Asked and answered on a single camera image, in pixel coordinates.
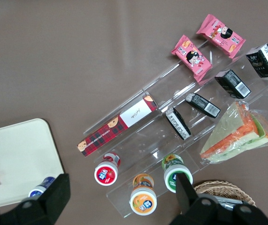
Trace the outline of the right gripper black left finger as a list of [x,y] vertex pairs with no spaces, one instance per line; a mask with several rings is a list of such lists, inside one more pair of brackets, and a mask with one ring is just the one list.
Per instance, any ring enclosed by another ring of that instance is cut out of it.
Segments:
[[53,225],[70,200],[69,174],[60,174],[42,194],[0,214],[0,225]]

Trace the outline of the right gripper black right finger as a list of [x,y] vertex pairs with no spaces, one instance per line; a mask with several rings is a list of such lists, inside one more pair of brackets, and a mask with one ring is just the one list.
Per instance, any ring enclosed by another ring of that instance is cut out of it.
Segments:
[[199,197],[183,173],[176,175],[176,198],[181,214],[172,225],[268,225],[268,217],[257,207],[236,204],[228,210],[213,196]]

